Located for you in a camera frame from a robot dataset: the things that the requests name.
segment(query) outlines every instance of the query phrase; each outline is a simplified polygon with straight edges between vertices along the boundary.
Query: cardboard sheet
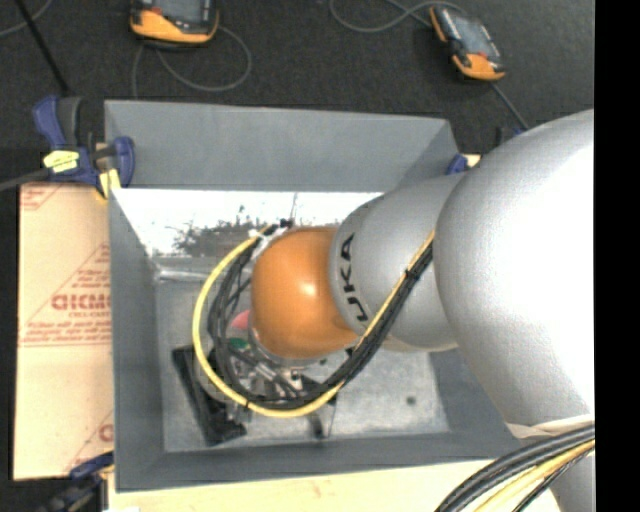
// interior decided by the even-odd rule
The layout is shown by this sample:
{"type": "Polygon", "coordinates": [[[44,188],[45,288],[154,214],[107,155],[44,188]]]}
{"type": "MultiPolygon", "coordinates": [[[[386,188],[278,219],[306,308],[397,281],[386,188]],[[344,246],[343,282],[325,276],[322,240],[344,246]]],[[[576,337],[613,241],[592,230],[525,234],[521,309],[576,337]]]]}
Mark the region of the cardboard sheet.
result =
{"type": "Polygon", "coordinates": [[[113,447],[107,203],[26,185],[19,230],[13,477],[65,476],[113,447]]]}

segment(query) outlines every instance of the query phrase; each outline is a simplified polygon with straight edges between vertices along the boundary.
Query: wire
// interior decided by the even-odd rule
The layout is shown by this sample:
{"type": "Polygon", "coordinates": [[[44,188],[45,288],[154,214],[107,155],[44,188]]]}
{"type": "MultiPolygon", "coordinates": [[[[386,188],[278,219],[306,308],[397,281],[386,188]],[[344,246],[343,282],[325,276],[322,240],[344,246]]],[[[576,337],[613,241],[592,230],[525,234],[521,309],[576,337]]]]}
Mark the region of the wire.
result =
{"type": "MultiPolygon", "coordinates": [[[[158,49],[155,50],[156,56],[160,60],[160,63],[162,64],[162,66],[171,74],[171,76],[173,76],[173,78],[178,80],[183,85],[189,87],[190,89],[194,89],[202,92],[209,92],[209,93],[225,92],[225,91],[230,91],[231,89],[235,89],[236,87],[244,83],[244,81],[251,74],[251,71],[253,69],[253,56],[251,54],[251,50],[249,50],[249,47],[245,44],[245,42],[242,40],[242,38],[239,35],[237,35],[235,32],[232,32],[228,28],[223,27],[222,25],[219,25],[218,29],[221,32],[224,32],[225,34],[230,36],[240,45],[240,47],[244,51],[246,61],[247,61],[245,70],[240,76],[240,78],[238,78],[237,80],[229,84],[214,85],[214,86],[197,84],[195,82],[192,82],[186,79],[185,77],[180,75],[174,68],[172,68],[171,65],[165,59],[165,57],[163,56],[162,52],[158,49]]],[[[144,52],[145,47],[146,45],[143,43],[140,49],[136,52],[136,55],[133,59],[133,65],[131,67],[131,94],[135,99],[138,99],[138,84],[137,84],[138,67],[140,65],[140,59],[142,57],[142,53],[144,52]]]]}
{"type": "Polygon", "coordinates": [[[449,493],[436,512],[459,512],[498,484],[594,439],[595,426],[589,425],[507,454],[467,478],[449,493]]]}
{"type": "Polygon", "coordinates": [[[450,7],[451,9],[455,9],[456,11],[466,15],[466,12],[464,11],[464,9],[462,9],[462,7],[459,7],[450,2],[438,2],[437,0],[431,0],[428,2],[422,2],[420,4],[414,5],[413,7],[409,7],[409,8],[396,2],[395,0],[385,0],[385,2],[400,9],[401,11],[403,11],[403,14],[392,19],[390,22],[385,23],[383,25],[379,25],[377,27],[362,27],[362,26],[349,23],[347,20],[340,17],[338,12],[336,11],[335,0],[329,0],[329,10],[331,11],[331,14],[333,15],[333,17],[336,19],[338,23],[340,23],[341,25],[343,25],[344,27],[350,30],[353,30],[354,32],[360,32],[362,34],[375,34],[378,32],[384,32],[385,30],[389,30],[390,28],[395,27],[399,23],[402,23],[409,16],[411,16],[416,21],[419,21],[423,25],[427,26],[428,28],[433,28],[433,26],[431,25],[431,22],[428,20],[425,20],[421,16],[418,16],[416,14],[416,11],[426,9],[427,7],[431,7],[434,5],[443,5],[445,7],[450,7]]]}
{"type": "Polygon", "coordinates": [[[493,496],[489,497],[485,502],[480,504],[475,512],[491,512],[499,510],[500,507],[504,507],[506,503],[512,500],[515,496],[531,486],[533,483],[540,479],[546,479],[553,476],[560,471],[564,466],[571,463],[583,455],[586,455],[592,451],[596,446],[595,440],[587,441],[581,445],[576,446],[566,452],[557,455],[551,460],[536,466],[523,475],[510,482],[493,496]]]}
{"type": "Polygon", "coordinates": [[[409,292],[417,282],[418,278],[432,260],[432,242],[435,233],[431,232],[420,249],[416,252],[407,267],[406,272],[398,279],[389,296],[380,307],[373,320],[370,322],[365,333],[361,336],[352,351],[351,357],[343,363],[324,383],[316,386],[305,397],[287,400],[284,404],[260,404],[249,400],[243,393],[239,392],[227,384],[209,364],[202,347],[200,338],[200,321],[202,309],[206,297],[211,290],[216,279],[231,263],[241,256],[245,251],[253,250],[259,241],[259,236],[249,238],[245,242],[233,249],[222,261],[213,269],[205,281],[200,294],[196,300],[193,314],[192,337],[194,351],[198,362],[211,382],[228,398],[241,406],[258,412],[260,414],[277,417],[293,418],[309,414],[322,405],[329,402],[338,391],[353,377],[355,377],[364,365],[371,359],[377,348],[382,344],[388,334],[391,325],[400,312],[401,306],[406,300],[409,292]]]}
{"type": "Polygon", "coordinates": [[[38,27],[36,27],[36,24],[33,21],[33,18],[29,13],[29,11],[27,10],[26,6],[24,5],[23,0],[14,0],[14,1],[18,9],[20,10],[20,14],[22,14],[22,17],[24,18],[27,27],[29,27],[29,31],[31,32],[33,39],[38,45],[38,48],[40,48],[40,53],[42,53],[42,56],[47,61],[47,64],[49,64],[49,69],[51,69],[51,72],[53,73],[56,81],[58,82],[62,96],[69,96],[72,92],[71,88],[69,87],[64,77],[62,76],[62,73],[60,72],[60,69],[56,64],[56,61],[53,58],[53,55],[51,55],[51,51],[49,50],[47,43],[45,43],[42,37],[42,34],[40,34],[38,27]]]}
{"type": "Polygon", "coordinates": [[[555,482],[559,477],[561,477],[567,470],[572,468],[578,462],[580,462],[583,458],[589,455],[590,452],[585,452],[582,455],[576,457],[571,462],[565,464],[562,468],[556,471],[553,475],[546,477],[542,482],[540,482],[525,498],[518,504],[516,508],[514,508],[511,512],[522,512],[525,508],[527,508],[538,496],[540,496],[544,491],[546,491],[553,482],[555,482]]]}
{"type": "Polygon", "coordinates": [[[529,124],[524,120],[520,112],[518,112],[518,109],[516,109],[513,103],[511,103],[509,98],[507,98],[507,95],[504,92],[502,92],[502,89],[498,87],[498,84],[496,84],[495,82],[489,82],[489,85],[491,85],[491,88],[496,92],[496,94],[499,96],[502,102],[506,105],[507,109],[509,110],[509,112],[511,112],[513,117],[515,117],[518,120],[518,122],[520,123],[520,126],[524,130],[528,130],[529,124]]]}
{"type": "MultiPolygon", "coordinates": [[[[33,21],[36,21],[40,16],[42,16],[47,11],[47,9],[49,9],[49,7],[51,7],[52,3],[53,3],[53,0],[47,0],[44,3],[44,5],[40,7],[40,9],[38,9],[36,12],[33,13],[33,15],[31,15],[31,19],[33,21]]],[[[17,25],[14,25],[13,27],[0,30],[0,38],[10,36],[11,34],[15,34],[16,32],[19,32],[26,26],[27,26],[27,22],[23,21],[21,23],[18,23],[17,25]]]]}
{"type": "MultiPolygon", "coordinates": [[[[407,17],[412,17],[413,19],[415,19],[416,21],[422,23],[424,26],[426,26],[429,29],[433,28],[433,25],[431,24],[430,21],[425,20],[424,18],[418,16],[415,14],[416,11],[421,10],[421,9],[425,9],[427,7],[431,7],[431,6],[436,6],[436,5],[442,5],[445,7],[449,7],[450,9],[454,9],[458,12],[460,12],[461,14],[466,16],[466,12],[464,11],[464,9],[462,9],[460,6],[451,3],[451,2],[439,2],[439,1],[427,1],[427,2],[422,2],[418,5],[415,5],[413,7],[406,7],[398,2],[396,2],[395,0],[384,0],[386,3],[393,5],[394,7],[397,7],[398,9],[400,9],[401,11],[404,11],[403,14],[401,14],[400,16],[394,18],[393,20],[391,20],[388,23],[385,23],[383,25],[379,25],[377,27],[361,27],[361,26],[357,26],[354,25],[352,23],[349,23],[348,21],[346,21],[344,18],[340,17],[340,15],[337,13],[336,8],[335,8],[335,0],[329,0],[329,11],[331,12],[331,14],[333,15],[333,17],[335,18],[335,20],[340,23],[341,25],[343,25],[344,27],[353,30],[355,32],[359,32],[359,33],[364,33],[364,34],[375,34],[375,33],[379,33],[379,32],[383,32],[385,30],[388,30],[394,26],[396,26],[397,24],[403,22],[407,17]]],[[[489,84],[491,85],[491,88],[493,89],[493,91],[498,95],[498,97],[502,100],[502,102],[504,103],[504,105],[507,107],[507,110],[509,110],[509,112],[518,120],[518,123],[520,124],[520,126],[524,129],[524,130],[528,130],[529,129],[529,125],[528,123],[524,120],[524,118],[522,117],[522,115],[520,114],[520,112],[518,111],[518,109],[516,109],[516,107],[513,105],[513,103],[509,100],[509,98],[507,98],[506,94],[494,83],[494,82],[489,82],[489,84]]]]}

